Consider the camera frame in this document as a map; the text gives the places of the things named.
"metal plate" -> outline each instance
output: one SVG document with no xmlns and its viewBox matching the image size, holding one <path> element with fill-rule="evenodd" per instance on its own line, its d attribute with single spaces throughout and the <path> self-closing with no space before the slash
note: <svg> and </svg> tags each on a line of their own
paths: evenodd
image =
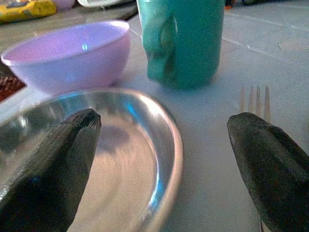
<svg viewBox="0 0 309 232">
<path fill-rule="evenodd" d="M 180 182 L 183 145 L 170 114 L 140 92 L 74 92 L 0 124 L 0 183 L 50 129 L 85 108 L 101 115 L 102 127 L 89 181 L 68 231 L 158 231 Z"/>
</svg>

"mug handle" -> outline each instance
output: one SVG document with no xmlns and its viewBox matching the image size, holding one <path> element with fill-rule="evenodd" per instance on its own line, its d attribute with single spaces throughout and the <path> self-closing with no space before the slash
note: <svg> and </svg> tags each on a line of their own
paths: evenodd
<svg viewBox="0 0 309 232">
<path fill-rule="evenodd" d="M 169 16 L 154 15 L 143 27 L 143 47 L 146 51 L 162 52 L 161 34 Z"/>
<path fill-rule="evenodd" d="M 171 56 L 171 47 L 163 48 L 161 35 L 171 15 L 154 15 L 143 28 L 142 43 L 147 53 L 147 75 L 150 79 L 162 81 L 167 75 L 166 65 Z"/>
</svg>

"fork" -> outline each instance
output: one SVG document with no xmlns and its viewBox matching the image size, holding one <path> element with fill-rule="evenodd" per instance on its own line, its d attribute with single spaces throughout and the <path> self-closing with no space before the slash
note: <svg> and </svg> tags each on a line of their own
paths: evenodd
<svg viewBox="0 0 309 232">
<path fill-rule="evenodd" d="M 254 87 L 251 87 L 250 96 L 249 96 L 249 103 L 248 103 L 248 111 L 250 113 L 254 113 L 259 117 L 262 117 L 261 114 L 261 94 L 260 94 L 260 87 L 256 88 L 256 96 L 255 96 L 255 108 L 254 108 Z M 241 90 L 240 95 L 240 102 L 239 102 L 239 109 L 240 113 L 245 112 L 245 88 L 243 87 Z M 263 119 L 270 123 L 270 101 L 269 101 L 269 88 L 265 86 L 265 98 L 264 98 L 264 117 Z M 267 226 L 260 220 L 259 223 L 259 230 L 260 232 L 271 232 Z"/>
</svg>

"fork tines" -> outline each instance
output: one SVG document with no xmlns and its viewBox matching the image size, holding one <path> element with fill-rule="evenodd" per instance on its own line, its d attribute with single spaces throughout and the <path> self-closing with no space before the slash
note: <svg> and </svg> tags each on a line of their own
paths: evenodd
<svg viewBox="0 0 309 232">
<path fill-rule="evenodd" d="M 265 86 L 265 98 L 264 98 L 264 120 L 270 123 L 270 102 L 269 102 L 269 88 Z M 242 87 L 241 95 L 240 95 L 240 105 L 239 105 L 240 112 L 245 112 L 245 88 Z M 254 90 L 254 87 L 251 87 L 250 96 L 249 96 L 249 103 L 248 103 L 248 111 L 256 114 L 257 116 L 261 117 L 261 92 L 260 87 Z"/>
</svg>

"countertop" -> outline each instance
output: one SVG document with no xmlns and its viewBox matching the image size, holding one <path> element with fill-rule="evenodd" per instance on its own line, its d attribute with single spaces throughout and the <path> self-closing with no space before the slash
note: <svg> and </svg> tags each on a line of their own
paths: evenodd
<svg viewBox="0 0 309 232">
<path fill-rule="evenodd" d="M 272 123 L 309 152 L 309 1 L 282 0 L 225 11 L 220 64 L 211 83 L 178 91 L 150 81 L 138 16 L 131 51 L 114 87 L 145 92 L 173 114 L 183 138 L 183 178 L 162 231 L 258 232 L 226 123 L 242 87 L 270 89 Z M 0 121 L 51 96 L 26 87 L 0 104 Z"/>
</svg>

